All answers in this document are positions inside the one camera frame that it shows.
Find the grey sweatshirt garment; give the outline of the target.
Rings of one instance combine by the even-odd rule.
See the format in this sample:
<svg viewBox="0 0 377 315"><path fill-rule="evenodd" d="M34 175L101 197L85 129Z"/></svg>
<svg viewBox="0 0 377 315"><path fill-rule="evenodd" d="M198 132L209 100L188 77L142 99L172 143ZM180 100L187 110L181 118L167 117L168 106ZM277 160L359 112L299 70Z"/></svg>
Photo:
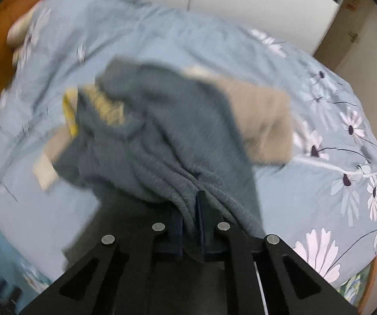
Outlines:
<svg viewBox="0 0 377 315"><path fill-rule="evenodd" d="M116 58L77 96L79 131L55 162L73 185L172 202L189 233L195 197L262 237L252 164L227 98L212 85Z"/></svg>

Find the teal floral bed sheet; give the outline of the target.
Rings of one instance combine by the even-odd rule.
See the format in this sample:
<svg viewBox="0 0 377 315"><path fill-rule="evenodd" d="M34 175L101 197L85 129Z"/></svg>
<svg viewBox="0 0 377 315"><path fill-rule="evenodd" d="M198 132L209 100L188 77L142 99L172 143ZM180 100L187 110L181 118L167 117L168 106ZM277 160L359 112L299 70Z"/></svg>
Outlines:
<svg viewBox="0 0 377 315"><path fill-rule="evenodd" d="M364 295L366 285L371 274L372 263L367 265L363 270L355 274L343 285L337 288L337 291L352 305L358 307L361 298Z"/></svg>

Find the beige tan garment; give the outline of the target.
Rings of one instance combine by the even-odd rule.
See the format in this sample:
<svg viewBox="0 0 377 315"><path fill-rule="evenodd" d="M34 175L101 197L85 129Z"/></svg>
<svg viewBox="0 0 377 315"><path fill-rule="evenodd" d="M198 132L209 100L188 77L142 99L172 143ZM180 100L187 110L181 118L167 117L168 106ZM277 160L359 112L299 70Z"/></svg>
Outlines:
<svg viewBox="0 0 377 315"><path fill-rule="evenodd" d="M209 82L227 97L253 163L286 164L292 159L293 121L286 92L218 75L198 65L183 73Z"/></svg>

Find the cardboard box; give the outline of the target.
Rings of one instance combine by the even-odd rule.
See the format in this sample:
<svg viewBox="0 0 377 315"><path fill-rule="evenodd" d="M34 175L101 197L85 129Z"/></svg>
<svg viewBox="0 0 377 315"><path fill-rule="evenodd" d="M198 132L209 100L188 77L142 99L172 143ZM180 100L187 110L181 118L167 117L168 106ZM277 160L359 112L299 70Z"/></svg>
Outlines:
<svg viewBox="0 0 377 315"><path fill-rule="evenodd" d="M335 71L359 40L374 7L373 0L343 0L314 57Z"/></svg>

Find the light blue floral duvet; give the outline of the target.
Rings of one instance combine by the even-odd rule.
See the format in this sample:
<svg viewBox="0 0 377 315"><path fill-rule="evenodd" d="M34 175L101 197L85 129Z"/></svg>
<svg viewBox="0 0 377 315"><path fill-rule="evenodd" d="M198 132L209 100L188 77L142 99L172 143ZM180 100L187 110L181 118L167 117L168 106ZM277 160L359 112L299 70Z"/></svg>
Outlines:
<svg viewBox="0 0 377 315"><path fill-rule="evenodd" d="M286 92L293 155L252 164L265 234L333 287L377 255L377 140L351 85L263 31L146 0L41 0L0 94L0 283L31 302L107 233L172 202L95 194L55 162L77 136L79 88L114 59L210 72Z"/></svg>

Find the cream pillow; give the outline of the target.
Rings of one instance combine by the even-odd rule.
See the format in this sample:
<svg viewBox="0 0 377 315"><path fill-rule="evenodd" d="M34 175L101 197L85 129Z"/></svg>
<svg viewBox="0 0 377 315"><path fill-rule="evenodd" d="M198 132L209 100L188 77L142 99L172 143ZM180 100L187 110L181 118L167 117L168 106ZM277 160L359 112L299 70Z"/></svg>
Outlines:
<svg viewBox="0 0 377 315"><path fill-rule="evenodd" d="M29 30L32 16L37 9L39 3L35 4L28 12L17 19L10 27L7 33L7 45L17 48L24 43L25 36Z"/></svg>

